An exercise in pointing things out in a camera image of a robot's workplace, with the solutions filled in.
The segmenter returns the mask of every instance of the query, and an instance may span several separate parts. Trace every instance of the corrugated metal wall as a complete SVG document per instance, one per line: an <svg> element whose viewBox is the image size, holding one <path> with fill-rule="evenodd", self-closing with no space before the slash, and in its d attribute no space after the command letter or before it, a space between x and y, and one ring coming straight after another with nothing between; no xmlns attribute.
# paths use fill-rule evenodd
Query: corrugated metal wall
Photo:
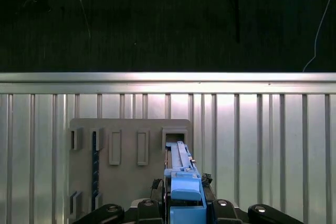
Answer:
<svg viewBox="0 0 336 224"><path fill-rule="evenodd" d="M64 222L72 118L189 119L197 167L213 175L218 198L243 210L269 204L305 223L336 221L336 95L0 98L0 223Z"/></svg>

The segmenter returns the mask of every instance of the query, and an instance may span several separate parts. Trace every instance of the dark fabric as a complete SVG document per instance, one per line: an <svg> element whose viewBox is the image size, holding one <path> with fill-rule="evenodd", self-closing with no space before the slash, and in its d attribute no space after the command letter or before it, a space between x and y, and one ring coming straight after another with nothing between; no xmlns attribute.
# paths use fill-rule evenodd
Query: dark fabric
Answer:
<svg viewBox="0 0 336 224"><path fill-rule="evenodd" d="M240 0L240 44L228 0L48 3L0 0L0 71L302 71L327 0ZM335 11L307 71L336 70Z"/></svg>

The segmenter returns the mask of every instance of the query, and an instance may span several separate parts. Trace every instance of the cable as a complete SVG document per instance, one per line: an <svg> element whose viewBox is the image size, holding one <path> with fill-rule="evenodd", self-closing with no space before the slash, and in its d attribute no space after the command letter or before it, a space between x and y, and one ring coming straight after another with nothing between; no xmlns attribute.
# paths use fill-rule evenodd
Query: cable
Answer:
<svg viewBox="0 0 336 224"><path fill-rule="evenodd" d="M328 10L328 6L330 4L330 0L328 0L328 3L327 3L327 6L325 7L325 10L324 10L324 13L323 13L323 16L322 16L322 19L321 19L321 22L320 22L320 25L319 25L319 29L317 29L317 32L316 32L316 36L315 36L315 43L314 43L314 57L310 59L310 61L308 61L308 63L305 65L305 67L303 68L303 71L304 72L307 68L307 66L316 58L316 42L317 42L317 37L319 36L319 32L320 32L320 28L322 26L322 23L323 23L323 20L324 20L324 16L325 14L327 13L327 10Z"/></svg>

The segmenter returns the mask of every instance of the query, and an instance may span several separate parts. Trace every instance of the blue plastic part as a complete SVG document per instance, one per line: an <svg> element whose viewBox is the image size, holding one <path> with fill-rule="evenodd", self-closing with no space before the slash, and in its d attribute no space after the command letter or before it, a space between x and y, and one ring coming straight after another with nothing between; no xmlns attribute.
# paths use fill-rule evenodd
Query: blue plastic part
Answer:
<svg viewBox="0 0 336 224"><path fill-rule="evenodd" d="M191 162L188 147L181 141L166 143L171 149L172 168L165 169L164 176L171 178L171 199L201 201L201 206L170 207L171 224L206 223L206 202L202 179Z"/></svg>

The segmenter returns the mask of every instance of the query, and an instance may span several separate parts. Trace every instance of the screw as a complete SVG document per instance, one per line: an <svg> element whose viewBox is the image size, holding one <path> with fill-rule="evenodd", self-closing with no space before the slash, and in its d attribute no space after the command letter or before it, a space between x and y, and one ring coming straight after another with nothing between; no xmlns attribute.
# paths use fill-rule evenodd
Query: screw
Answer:
<svg viewBox="0 0 336 224"><path fill-rule="evenodd" d="M150 206L153 205L153 202L152 202L151 200L146 200L146 201L144 202L144 205L150 207Z"/></svg>
<svg viewBox="0 0 336 224"><path fill-rule="evenodd" d="M227 205L227 202L224 200L219 200L218 204L220 204L222 207L225 207Z"/></svg>
<svg viewBox="0 0 336 224"><path fill-rule="evenodd" d="M260 206L256 206L256 210L257 210L258 212L266 212L266 209L263 208L263 207L260 207Z"/></svg>
<svg viewBox="0 0 336 224"><path fill-rule="evenodd" d="M107 209L107 212L116 212L117 210L117 207L109 207L109 209Z"/></svg>

